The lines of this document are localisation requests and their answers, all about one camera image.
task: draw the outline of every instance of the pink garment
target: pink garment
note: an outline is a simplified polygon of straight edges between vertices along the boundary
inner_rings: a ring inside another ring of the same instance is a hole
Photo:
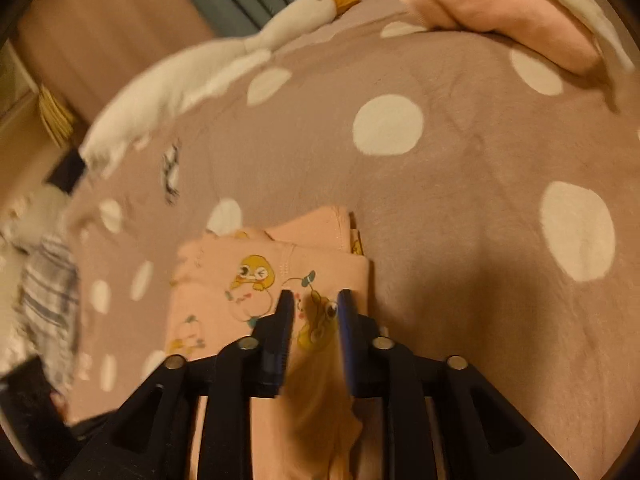
[[[585,75],[600,61],[591,33],[555,0],[403,0],[429,29],[499,32]]]
[[[208,233],[180,250],[168,354],[188,359],[217,354],[248,335],[259,317],[273,313],[283,288],[296,298],[284,387],[277,399],[251,403],[257,480],[349,478],[349,453],[361,425],[351,413],[344,382],[335,299],[349,288],[358,310],[366,312],[369,280],[369,262],[351,254],[352,241],[358,249],[347,211],[326,207],[266,232]],[[203,408],[201,402],[193,477]]]

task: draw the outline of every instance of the pink cushion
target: pink cushion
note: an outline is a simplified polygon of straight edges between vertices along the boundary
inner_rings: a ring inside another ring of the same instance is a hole
[[[402,0],[429,29],[499,32],[584,75],[600,60],[591,33],[555,0]]]

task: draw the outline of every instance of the bed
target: bed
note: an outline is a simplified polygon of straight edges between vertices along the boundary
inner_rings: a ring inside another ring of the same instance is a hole
[[[67,212],[70,421],[116,408],[164,358],[188,240],[341,205],[372,261],[370,315],[417,354],[464,355],[581,479],[601,478],[640,418],[627,72],[606,89],[508,38],[427,32],[399,0],[362,0],[161,121]]]

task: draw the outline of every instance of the goose beak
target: goose beak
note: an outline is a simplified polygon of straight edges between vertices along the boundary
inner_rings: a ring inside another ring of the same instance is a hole
[[[335,17],[339,18],[351,7],[359,4],[361,0],[334,0],[335,2]]]

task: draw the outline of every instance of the striped cloth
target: striped cloth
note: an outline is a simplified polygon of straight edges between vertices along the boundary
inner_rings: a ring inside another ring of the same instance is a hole
[[[24,267],[17,323],[1,368],[11,369],[37,353],[49,382],[66,396],[73,383],[78,305],[73,257],[58,234],[44,235]]]

